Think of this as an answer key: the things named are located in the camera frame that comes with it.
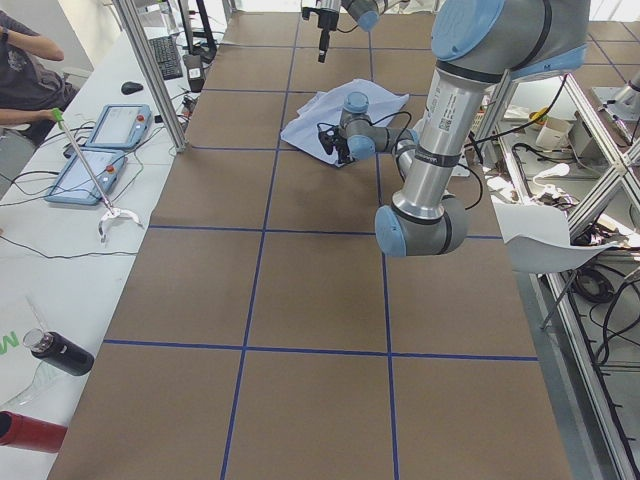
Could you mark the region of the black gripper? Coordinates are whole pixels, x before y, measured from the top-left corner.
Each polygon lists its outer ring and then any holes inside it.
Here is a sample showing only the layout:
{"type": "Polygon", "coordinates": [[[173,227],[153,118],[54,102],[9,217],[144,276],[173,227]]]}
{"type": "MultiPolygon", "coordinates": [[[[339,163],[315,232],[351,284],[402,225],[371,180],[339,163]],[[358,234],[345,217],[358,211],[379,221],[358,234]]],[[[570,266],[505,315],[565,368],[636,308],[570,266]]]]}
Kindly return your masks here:
{"type": "Polygon", "coordinates": [[[344,138],[338,130],[334,131],[333,144],[338,155],[337,166],[344,167],[354,162],[351,158],[350,150],[348,147],[347,139],[344,138]]]}
{"type": "Polygon", "coordinates": [[[317,26],[322,30],[318,45],[318,62],[324,63],[330,45],[330,31],[336,31],[338,27],[338,11],[319,8],[317,26]]]}

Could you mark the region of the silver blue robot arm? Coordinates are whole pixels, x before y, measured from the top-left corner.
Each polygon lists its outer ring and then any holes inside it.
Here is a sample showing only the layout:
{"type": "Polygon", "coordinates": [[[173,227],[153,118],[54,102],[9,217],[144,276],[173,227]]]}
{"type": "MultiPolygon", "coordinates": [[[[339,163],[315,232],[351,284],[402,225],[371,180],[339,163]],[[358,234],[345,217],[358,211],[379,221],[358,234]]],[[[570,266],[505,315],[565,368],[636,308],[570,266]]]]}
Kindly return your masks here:
{"type": "Polygon", "coordinates": [[[589,13],[587,1],[446,2],[432,29],[437,62],[418,132],[375,126],[366,95],[347,95],[325,149],[342,162],[387,152],[404,175],[403,187],[375,215],[385,255],[440,255],[461,245],[467,212],[446,188],[485,91],[504,73],[531,80],[579,68],[589,13]]]}
{"type": "Polygon", "coordinates": [[[317,15],[317,27],[321,30],[318,45],[318,62],[324,63],[329,50],[330,35],[338,31],[340,12],[344,9],[355,21],[356,27],[370,32],[380,17],[400,1],[389,0],[321,0],[312,7],[301,9],[302,18],[308,20],[312,13],[317,15]]]}

